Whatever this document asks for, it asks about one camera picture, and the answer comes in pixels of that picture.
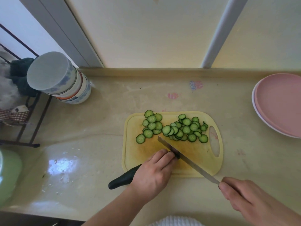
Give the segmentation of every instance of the light green bucket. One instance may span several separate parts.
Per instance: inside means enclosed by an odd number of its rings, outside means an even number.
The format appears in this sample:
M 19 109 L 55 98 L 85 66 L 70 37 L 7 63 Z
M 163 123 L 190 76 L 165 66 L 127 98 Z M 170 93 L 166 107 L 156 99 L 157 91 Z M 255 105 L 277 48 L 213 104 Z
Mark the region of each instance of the light green bucket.
M 22 161 L 16 152 L 0 149 L 0 206 L 11 197 L 21 169 Z

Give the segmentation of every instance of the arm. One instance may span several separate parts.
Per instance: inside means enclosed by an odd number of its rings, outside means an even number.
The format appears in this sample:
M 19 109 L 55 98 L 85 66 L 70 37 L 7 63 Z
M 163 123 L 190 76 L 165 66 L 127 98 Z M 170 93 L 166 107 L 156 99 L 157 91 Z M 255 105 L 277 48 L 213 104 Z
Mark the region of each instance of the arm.
M 298 226 L 301 216 L 250 180 L 223 178 L 219 188 L 233 209 L 255 226 Z
M 142 207 L 166 187 L 176 162 L 166 149 L 155 153 L 137 170 L 131 184 L 83 226 L 130 225 Z

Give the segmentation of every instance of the person's left hand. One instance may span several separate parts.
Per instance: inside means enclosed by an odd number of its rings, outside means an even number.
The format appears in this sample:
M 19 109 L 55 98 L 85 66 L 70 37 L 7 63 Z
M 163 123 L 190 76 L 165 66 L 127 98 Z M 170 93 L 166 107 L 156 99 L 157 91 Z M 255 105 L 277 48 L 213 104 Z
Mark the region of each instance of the person's left hand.
M 166 187 L 176 162 L 174 153 L 161 149 L 139 167 L 128 188 L 145 203 L 151 201 Z

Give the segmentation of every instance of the cutting board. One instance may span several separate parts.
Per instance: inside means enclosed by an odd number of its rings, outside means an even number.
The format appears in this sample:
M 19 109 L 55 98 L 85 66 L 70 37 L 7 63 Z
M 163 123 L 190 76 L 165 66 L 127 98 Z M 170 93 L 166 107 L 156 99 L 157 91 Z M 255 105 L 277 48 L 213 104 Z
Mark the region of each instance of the cutting board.
M 186 141 L 174 141 L 169 137 L 163 136 L 163 133 L 160 133 L 164 140 L 170 143 L 178 151 L 184 154 L 186 157 L 191 159 L 194 163 L 199 165 L 210 175 L 215 175 L 222 166 L 224 150 L 222 137 L 220 135 L 219 129 L 217 128 L 216 123 L 213 119 L 206 113 L 199 111 L 191 112 L 160 112 L 162 115 L 161 123 L 163 126 L 169 125 L 172 122 L 178 121 L 178 116 L 180 114 L 186 114 L 190 119 L 193 117 L 198 117 L 200 123 L 203 121 L 209 126 L 203 134 L 206 134 L 209 137 L 209 128 L 212 126 L 216 130 L 216 134 L 219 141 L 219 156 L 216 157 L 211 149 L 210 140 L 207 143 L 201 143 L 198 139 L 191 143 L 188 140 Z M 142 121 L 145 119 L 144 113 L 134 113 L 130 115 L 124 125 L 124 134 L 123 134 L 123 148 L 122 148 L 122 168 L 124 171 L 143 163 L 147 158 L 152 156 L 155 152 L 159 151 L 162 148 L 165 148 L 158 140 L 158 135 L 153 135 L 152 138 L 145 138 L 143 144 L 138 144 L 136 142 L 136 137 L 142 133 L 144 128 Z M 202 178 L 203 176 L 199 174 L 196 170 L 190 167 L 187 163 L 182 160 L 179 160 L 172 171 L 173 177 L 188 177 L 188 178 Z

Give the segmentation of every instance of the beige countertop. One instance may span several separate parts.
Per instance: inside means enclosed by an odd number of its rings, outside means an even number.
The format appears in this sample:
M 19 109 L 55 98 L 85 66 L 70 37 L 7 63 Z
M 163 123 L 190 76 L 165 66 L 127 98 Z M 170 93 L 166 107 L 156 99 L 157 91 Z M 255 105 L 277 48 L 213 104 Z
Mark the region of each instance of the beige countertop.
M 90 79 L 95 88 L 83 104 L 53 99 L 35 140 L 40 148 L 11 147 L 21 155 L 24 170 L 13 197 L 1 210 L 90 218 L 124 189 L 109 190 L 107 185 L 123 173 L 126 118 L 151 109 L 209 114 L 224 144 L 223 165 L 215 178 L 251 179 L 301 213 L 301 140 L 283 136 L 259 119 L 251 102 L 259 78 Z M 199 89 L 192 90 L 190 81 Z M 132 225 L 146 225 L 167 215 L 191 216 L 207 226 L 247 225 L 216 184 L 204 178 L 172 178 Z

